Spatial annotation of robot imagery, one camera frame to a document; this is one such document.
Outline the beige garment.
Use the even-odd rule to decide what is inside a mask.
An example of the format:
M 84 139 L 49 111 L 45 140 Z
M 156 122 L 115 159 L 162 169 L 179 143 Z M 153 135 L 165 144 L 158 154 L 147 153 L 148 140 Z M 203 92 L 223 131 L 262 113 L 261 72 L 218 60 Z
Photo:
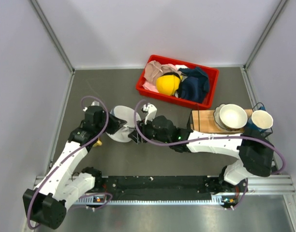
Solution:
M 156 80 L 163 75 L 162 64 L 153 60 L 145 66 L 144 78 L 151 84 L 155 84 Z

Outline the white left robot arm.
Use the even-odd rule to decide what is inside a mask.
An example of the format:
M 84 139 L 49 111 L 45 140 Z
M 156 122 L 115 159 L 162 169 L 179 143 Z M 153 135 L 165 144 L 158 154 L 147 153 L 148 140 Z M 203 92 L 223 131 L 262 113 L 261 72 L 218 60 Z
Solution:
M 45 178 L 23 194 L 23 204 L 28 222 L 57 229 L 69 208 L 87 191 L 99 191 L 103 180 L 99 171 L 87 168 L 78 178 L 70 178 L 79 162 L 89 153 L 98 138 L 104 133 L 114 134 L 126 120 L 115 117 L 100 106 L 85 108 L 84 119 L 74 129 L 65 147 Z

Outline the blue cup cream inside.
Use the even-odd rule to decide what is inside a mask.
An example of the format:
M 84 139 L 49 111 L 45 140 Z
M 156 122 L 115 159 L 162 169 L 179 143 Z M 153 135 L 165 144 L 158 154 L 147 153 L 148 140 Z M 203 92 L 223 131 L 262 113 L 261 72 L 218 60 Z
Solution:
M 258 102 L 252 109 L 252 114 L 249 116 L 246 127 L 265 132 L 272 128 L 274 119 L 270 113 L 266 111 L 263 103 Z

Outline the cream bowl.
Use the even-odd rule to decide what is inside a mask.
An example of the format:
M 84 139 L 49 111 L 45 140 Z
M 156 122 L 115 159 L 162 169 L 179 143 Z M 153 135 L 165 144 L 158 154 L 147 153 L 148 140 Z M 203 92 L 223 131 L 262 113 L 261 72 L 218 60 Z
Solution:
M 236 104 L 221 104 L 213 112 L 216 126 L 225 131 L 238 131 L 248 121 L 246 111 Z

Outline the red plastic bin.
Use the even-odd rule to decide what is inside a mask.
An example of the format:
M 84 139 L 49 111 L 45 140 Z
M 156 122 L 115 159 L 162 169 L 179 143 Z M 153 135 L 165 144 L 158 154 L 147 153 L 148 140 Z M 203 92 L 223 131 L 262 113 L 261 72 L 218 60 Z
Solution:
M 149 98 L 153 98 L 153 99 L 157 99 L 157 100 L 160 100 L 163 102 L 168 102 L 168 103 L 172 103 L 175 105 L 187 107 L 187 108 L 194 109 L 194 110 L 206 110 L 212 106 L 213 98 L 214 98 L 214 94 L 215 94 L 215 89 L 216 89 L 216 85 L 217 85 L 217 81 L 218 81 L 218 76 L 219 76 L 218 69 L 199 65 L 199 64 L 189 63 L 186 61 L 177 60 L 177 59 L 173 59 L 173 58 L 158 56 L 158 55 L 151 55 L 147 62 L 150 62 L 153 60 L 158 61 L 161 64 L 170 63 L 173 65 L 186 65 L 188 68 L 200 67 L 208 75 L 210 91 L 206 95 L 206 97 L 202 103 L 196 103 L 196 102 L 192 102 L 192 101 L 188 101 L 188 100 L 184 100 L 184 99 L 179 99 L 179 98 L 172 97 L 172 96 L 166 96 L 166 95 L 156 93 L 156 92 L 153 92 L 153 91 L 143 88 L 143 84 L 146 80 L 144 78 L 145 71 L 143 71 L 136 83 L 136 86 L 135 86 L 136 90 L 139 92 L 140 95 L 143 95 L 143 96 L 149 97 Z

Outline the pink garment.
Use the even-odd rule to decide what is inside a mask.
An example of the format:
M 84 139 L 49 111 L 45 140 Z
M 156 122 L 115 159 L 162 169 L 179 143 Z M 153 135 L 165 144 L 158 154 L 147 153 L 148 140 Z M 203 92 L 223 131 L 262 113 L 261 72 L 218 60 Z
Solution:
M 177 70 L 173 64 L 161 64 L 157 61 L 149 62 L 144 69 L 144 78 L 145 82 L 143 88 L 153 92 L 158 92 L 156 89 L 156 80 L 163 76 L 165 73 L 177 73 L 180 72 Z

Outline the white mesh laundry bag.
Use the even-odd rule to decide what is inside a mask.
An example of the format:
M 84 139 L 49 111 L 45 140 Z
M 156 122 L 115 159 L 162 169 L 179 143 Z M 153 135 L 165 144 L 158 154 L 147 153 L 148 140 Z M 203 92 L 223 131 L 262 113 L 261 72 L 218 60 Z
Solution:
M 126 121 L 117 132 L 114 134 L 106 133 L 112 140 L 120 143 L 128 143 L 131 141 L 131 138 L 128 137 L 130 133 L 135 130 L 133 115 L 134 109 L 128 106 L 117 105 L 111 109 L 110 114 Z

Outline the navy blue garment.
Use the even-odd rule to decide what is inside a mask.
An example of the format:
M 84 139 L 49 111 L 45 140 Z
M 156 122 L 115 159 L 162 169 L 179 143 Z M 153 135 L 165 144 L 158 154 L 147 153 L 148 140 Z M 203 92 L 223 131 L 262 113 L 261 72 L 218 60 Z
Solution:
M 185 78 L 179 84 L 178 97 L 184 100 L 202 103 L 210 91 L 208 74 L 200 67 L 179 68 Z

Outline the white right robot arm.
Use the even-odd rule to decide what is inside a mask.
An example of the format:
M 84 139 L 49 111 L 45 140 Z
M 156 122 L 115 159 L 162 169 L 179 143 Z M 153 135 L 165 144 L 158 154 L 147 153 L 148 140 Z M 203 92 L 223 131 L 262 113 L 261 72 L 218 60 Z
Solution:
M 237 134 L 203 133 L 176 127 L 171 120 L 158 116 L 152 121 L 137 121 L 128 138 L 137 144 L 168 146 L 180 153 L 215 153 L 235 158 L 220 174 L 219 186 L 224 191 L 231 191 L 246 178 L 271 175 L 273 145 L 253 129 Z

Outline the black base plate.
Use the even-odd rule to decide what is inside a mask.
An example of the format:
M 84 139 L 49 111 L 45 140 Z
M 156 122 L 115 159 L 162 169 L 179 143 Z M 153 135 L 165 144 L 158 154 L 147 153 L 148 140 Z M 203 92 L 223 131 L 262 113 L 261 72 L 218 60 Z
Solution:
M 88 193 L 108 192 L 112 200 L 207 200 L 210 195 L 243 192 L 246 181 L 237 185 L 207 176 L 109 176 L 98 177 Z

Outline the white garment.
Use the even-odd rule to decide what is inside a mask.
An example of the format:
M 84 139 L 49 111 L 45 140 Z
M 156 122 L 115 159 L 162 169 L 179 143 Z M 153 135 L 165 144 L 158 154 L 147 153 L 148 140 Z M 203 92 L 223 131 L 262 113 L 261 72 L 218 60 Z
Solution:
M 180 69 L 188 69 L 186 65 L 175 65 L 175 68 L 179 71 Z

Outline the yellow mug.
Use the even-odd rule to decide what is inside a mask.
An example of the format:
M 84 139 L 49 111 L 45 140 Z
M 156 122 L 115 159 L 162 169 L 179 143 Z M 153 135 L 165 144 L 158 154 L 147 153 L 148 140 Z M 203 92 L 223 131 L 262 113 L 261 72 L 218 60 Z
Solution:
M 94 144 L 93 144 L 93 147 L 98 147 L 98 146 L 102 146 L 102 142 L 100 139 L 98 139 Z

